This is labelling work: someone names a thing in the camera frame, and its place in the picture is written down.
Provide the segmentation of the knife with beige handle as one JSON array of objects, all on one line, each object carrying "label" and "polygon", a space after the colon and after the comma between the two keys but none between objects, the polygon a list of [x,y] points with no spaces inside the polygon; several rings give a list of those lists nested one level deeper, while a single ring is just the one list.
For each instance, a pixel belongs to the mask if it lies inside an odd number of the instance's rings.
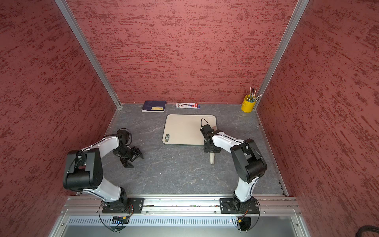
[{"label": "knife with beige handle", "polygon": [[215,163],[215,153],[210,153],[210,164],[213,165]]}]

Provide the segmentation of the beige cutting board green rim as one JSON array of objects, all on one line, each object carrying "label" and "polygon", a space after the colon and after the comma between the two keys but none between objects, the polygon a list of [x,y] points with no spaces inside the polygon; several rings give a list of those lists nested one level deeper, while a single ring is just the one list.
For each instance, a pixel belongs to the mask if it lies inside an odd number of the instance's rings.
[{"label": "beige cutting board green rim", "polygon": [[214,115],[170,114],[166,117],[162,142],[166,145],[202,146],[204,137],[200,129],[207,122],[213,129],[217,128]]}]

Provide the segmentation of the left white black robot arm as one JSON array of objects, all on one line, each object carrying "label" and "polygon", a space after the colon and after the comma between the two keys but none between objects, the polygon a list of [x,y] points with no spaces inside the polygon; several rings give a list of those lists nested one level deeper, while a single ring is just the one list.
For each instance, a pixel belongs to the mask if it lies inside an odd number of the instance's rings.
[{"label": "left white black robot arm", "polygon": [[102,158],[113,153],[124,168],[133,168],[132,162],[143,158],[142,152],[128,145],[129,133],[119,132],[105,136],[93,145],[67,154],[63,187],[73,192],[92,194],[102,201],[103,213],[141,213],[143,198],[129,198],[126,190],[104,177]]}]

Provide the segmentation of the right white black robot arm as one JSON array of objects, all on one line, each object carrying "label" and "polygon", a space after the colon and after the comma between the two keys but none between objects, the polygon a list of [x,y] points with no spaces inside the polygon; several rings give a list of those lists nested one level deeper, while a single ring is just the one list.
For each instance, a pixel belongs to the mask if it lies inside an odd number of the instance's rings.
[{"label": "right white black robot arm", "polygon": [[204,152],[229,152],[239,176],[233,198],[229,202],[220,201],[225,205],[221,210],[241,214],[259,213],[258,201],[253,197],[253,190],[265,174],[267,164],[254,140],[231,137],[220,130],[214,130],[208,124],[203,125],[200,132],[204,137]]}]

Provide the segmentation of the white red flat box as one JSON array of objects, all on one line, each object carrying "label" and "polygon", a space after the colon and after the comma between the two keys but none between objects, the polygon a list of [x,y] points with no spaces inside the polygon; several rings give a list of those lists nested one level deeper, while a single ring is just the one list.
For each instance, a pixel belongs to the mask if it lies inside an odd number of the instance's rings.
[{"label": "white red flat box", "polygon": [[177,109],[199,109],[200,105],[197,103],[176,103]]}]

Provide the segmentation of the dark blue book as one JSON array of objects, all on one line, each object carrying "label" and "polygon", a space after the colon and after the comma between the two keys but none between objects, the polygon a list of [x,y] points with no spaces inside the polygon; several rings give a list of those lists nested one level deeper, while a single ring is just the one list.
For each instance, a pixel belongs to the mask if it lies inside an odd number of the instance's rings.
[{"label": "dark blue book", "polygon": [[142,112],[143,113],[164,113],[166,101],[145,101]]}]

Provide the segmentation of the yellow cup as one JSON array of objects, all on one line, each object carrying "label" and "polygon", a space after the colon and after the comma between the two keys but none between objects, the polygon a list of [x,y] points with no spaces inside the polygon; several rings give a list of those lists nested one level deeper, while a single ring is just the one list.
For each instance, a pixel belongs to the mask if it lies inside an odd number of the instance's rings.
[{"label": "yellow cup", "polygon": [[241,110],[245,113],[250,113],[253,111],[256,104],[256,97],[253,95],[246,95],[241,106]]}]

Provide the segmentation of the pens in yellow cup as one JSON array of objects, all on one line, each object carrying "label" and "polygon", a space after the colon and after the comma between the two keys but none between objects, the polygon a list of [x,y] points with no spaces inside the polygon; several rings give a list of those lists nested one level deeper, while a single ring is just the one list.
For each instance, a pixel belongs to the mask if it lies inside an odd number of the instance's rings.
[{"label": "pens in yellow cup", "polygon": [[250,93],[248,94],[248,102],[253,103],[258,101],[262,97],[262,94],[257,94],[257,88],[250,88]]}]

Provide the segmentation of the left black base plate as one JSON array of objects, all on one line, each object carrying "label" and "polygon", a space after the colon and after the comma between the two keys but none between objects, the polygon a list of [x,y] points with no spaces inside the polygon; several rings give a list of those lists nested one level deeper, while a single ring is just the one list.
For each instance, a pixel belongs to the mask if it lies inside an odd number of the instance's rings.
[{"label": "left black base plate", "polygon": [[126,214],[140,214],[144,205],[145,199],[128,197],[124,202],[117,200],[114,202],[105,202],[102,204],[104,214],[114,214],[114,213],[126,213]]}]

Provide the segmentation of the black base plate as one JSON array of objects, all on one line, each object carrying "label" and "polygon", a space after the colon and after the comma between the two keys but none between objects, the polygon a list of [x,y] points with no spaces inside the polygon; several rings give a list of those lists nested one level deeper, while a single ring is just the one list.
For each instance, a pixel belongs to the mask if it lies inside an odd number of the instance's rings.
[{"label": "black base plate", "polygon": [[240,202],[236,197],[221,198],[220,210],[222,214],[259,214],[260,208],[258,201],[253,197],[248,201]]},{"label": "black base plate", "polygon": [[126,213],[126,214],[140,214],[144,205],[145,199],[128,197],[124,202],[117,200],[114,202],[105,202],[102,204],[104,214],[114,214],[114,213]]}]

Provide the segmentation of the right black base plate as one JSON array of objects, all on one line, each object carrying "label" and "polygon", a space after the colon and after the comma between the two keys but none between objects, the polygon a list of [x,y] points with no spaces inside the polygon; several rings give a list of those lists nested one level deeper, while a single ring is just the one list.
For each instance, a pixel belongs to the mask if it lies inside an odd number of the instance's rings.
[{"label": "right black base plate", "polygon": [[240,202],[236,197],[221,198],[220,210],[222,214],[259,214],[260,208],[258,201],[253,197],[248,201]]}]

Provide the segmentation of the aluminium front rail frame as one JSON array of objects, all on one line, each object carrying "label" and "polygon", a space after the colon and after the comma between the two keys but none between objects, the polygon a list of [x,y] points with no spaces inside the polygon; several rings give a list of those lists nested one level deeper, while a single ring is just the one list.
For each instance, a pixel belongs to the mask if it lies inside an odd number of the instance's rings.
[{"label": "aluminium front rail frame", "polygon": [[295,197],[256,195],[235,211],[230,195],[130,195],[124,213],[104,213],[88,195],[69,197],[52,237],[308,237]]}]

